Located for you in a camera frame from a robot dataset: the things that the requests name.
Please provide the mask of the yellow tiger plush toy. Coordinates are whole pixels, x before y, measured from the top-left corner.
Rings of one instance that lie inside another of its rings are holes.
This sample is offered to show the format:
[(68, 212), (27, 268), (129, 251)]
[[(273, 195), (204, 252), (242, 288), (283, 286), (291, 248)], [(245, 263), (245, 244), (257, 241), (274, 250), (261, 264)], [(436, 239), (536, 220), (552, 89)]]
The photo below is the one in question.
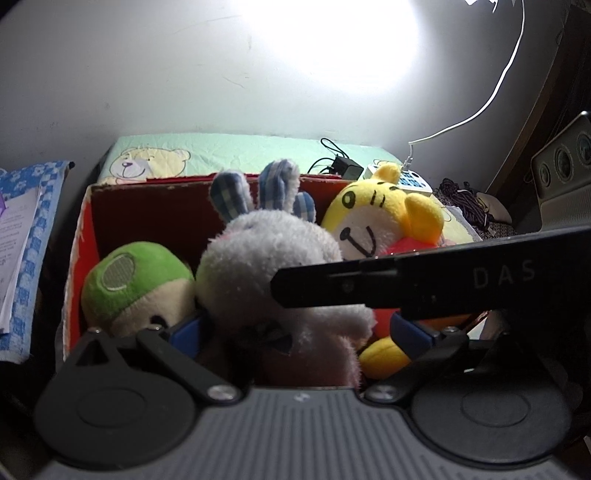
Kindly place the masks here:
[[(329, 204), (322, 227), (335, 238), (342, 258), (360, 260), (448, 245), (443, 205), (402, 189), (401, 167), (384, 163), (372, 177), (349, 183)], [(411, 363), (390, 337), (394, 309), (377, 309), (370, 339), (349, 350), (351, 380), (386, 379)]]

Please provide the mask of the green ball plush toy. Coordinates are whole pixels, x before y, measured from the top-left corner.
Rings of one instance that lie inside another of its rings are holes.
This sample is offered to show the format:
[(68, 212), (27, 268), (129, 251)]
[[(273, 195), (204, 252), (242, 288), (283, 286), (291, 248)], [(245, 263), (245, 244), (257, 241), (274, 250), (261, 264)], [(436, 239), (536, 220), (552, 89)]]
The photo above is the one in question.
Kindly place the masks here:
[(108, 254), (85, 277), (81, 308), (87, 325), (127, 337), (195, 314), (190, 268), (164, 246), (138, 241)]

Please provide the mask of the dark striped clothing pile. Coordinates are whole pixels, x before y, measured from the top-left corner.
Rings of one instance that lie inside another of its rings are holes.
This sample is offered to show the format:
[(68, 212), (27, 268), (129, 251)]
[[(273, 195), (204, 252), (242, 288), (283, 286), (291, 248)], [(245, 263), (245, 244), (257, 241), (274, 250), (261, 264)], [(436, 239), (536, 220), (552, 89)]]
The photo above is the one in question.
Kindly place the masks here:
[(459, 208), (480, 233), (500, 236), (513, 223), (509, 211), (496, 197), (472, 188), (468, 182), (459, 185), (445, 178), (435, 189), (435, 195), (445, 205)]

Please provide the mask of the black speaker device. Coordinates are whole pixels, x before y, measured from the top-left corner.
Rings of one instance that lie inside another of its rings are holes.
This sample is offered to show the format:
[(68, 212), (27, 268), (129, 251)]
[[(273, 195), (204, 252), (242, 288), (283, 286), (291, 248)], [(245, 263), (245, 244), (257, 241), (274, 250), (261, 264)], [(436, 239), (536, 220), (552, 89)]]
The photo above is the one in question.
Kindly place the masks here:
[(590, 134), (582, 111), (532, 158), (542, 230), (590, 224)]

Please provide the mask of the red cardboard box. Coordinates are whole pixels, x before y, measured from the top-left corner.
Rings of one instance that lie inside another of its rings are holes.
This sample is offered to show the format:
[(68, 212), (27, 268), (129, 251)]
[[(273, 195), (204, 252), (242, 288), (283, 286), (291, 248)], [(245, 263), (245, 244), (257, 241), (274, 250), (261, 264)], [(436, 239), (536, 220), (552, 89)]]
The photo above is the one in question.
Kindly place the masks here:
[(348, 383), (375, 318), (362, 304), (329, 304), (318, 278), (342, 258), (315, 221), (315, 198), (328, 190), (301, 190), (287, 162), (256, 183), (228, 170), (204, 182), (91, 187), (66, 285), (64, 352), (89, 328), (131, 339), (197, 321), (202, 360), (325, 367)]

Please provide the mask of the white blue power strip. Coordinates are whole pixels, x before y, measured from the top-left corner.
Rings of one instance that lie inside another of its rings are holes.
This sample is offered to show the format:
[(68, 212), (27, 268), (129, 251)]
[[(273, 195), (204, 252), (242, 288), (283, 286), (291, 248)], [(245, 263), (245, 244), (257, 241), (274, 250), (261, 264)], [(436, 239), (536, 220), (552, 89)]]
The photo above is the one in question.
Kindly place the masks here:
[[(362, 174), (363, 179), (372, 178), (379, 169), (378, 164), (370, 164), (364, 170)], [(426, 196), (433, 194), (433, 189), (429, 183), (421, 177), (418, 173), (411, 170), (403, 170), (401, 178), (397, 183), (397, 186), (406, 191), (407, 193), (420, 193)]]

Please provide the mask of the blue checkered cloth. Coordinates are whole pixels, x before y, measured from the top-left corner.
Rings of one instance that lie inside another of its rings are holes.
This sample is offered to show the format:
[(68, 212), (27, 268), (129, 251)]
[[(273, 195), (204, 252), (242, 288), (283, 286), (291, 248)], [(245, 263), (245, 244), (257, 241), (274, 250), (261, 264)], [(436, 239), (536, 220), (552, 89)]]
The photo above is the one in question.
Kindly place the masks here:
[(24, 248), (12, 304), (10, 332), (1, 334), (1, 359), (20, 364), (30, 354), (37, 288), (58, 207), (64, 178), (73, 164), (46, 162), (12, 172), (1, 172), (1, 198), (17, 197), (38, 187), (40, 198)]

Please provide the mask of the black power adapter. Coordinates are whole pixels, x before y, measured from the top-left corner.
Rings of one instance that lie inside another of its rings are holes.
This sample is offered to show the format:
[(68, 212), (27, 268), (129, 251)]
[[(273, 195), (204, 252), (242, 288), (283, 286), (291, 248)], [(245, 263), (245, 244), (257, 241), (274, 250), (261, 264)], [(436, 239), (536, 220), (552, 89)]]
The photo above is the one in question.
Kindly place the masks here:
[(336, 156), (332, 160), (332, 174), (341, 177), (344, 180), (356, 181), (363, 174), (363, 167), (349, 157)]

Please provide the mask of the printed paper sheets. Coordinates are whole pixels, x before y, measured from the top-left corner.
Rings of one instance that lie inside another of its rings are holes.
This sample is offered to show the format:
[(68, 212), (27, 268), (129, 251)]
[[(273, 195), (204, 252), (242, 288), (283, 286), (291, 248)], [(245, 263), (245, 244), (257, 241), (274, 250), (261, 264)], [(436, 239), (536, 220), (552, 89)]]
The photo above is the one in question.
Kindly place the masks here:
[(12, 304), (24, 248), (40, 198), (38, 187), (1, 198), (1, 334), (10, 332)]

